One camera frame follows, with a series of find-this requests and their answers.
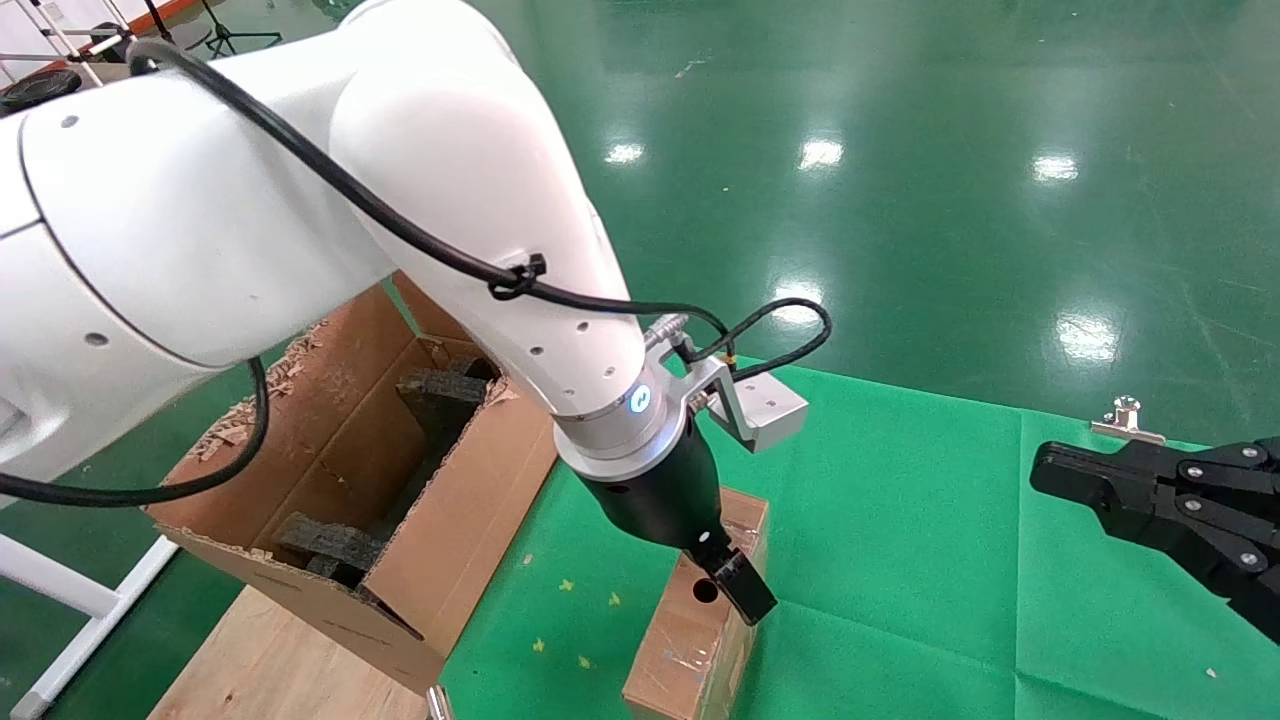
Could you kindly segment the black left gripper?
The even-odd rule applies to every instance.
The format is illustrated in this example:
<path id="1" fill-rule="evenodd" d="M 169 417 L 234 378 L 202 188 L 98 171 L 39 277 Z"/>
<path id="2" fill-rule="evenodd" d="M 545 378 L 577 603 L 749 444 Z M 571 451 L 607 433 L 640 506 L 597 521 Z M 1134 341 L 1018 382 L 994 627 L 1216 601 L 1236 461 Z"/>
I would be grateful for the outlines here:
<path id="1" fill-rule="evenodd" d="M 622 532 L 690 553 L 705 574 L 692 584 L 696 601 L 727 600 L 746 626 L 776 607 L 764 577 L 723 528 L 719 473 L 691 415 L 675 447 L 652 469 L 627 480 L 582 483 Z"/>

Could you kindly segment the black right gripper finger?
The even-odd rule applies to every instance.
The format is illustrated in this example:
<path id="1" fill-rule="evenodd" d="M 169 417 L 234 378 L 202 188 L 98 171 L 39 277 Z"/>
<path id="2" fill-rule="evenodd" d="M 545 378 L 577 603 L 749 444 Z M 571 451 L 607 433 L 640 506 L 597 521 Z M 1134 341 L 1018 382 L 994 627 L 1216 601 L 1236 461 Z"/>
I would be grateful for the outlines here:
<path id="1" fill-rule="evenodd" d="M 1279 641 L 1279 438 L 1199 451 L 1130 441 L 1038 447 L 1030 486 L 1091 509 L 1115 538 L 1167 555 Z"/>

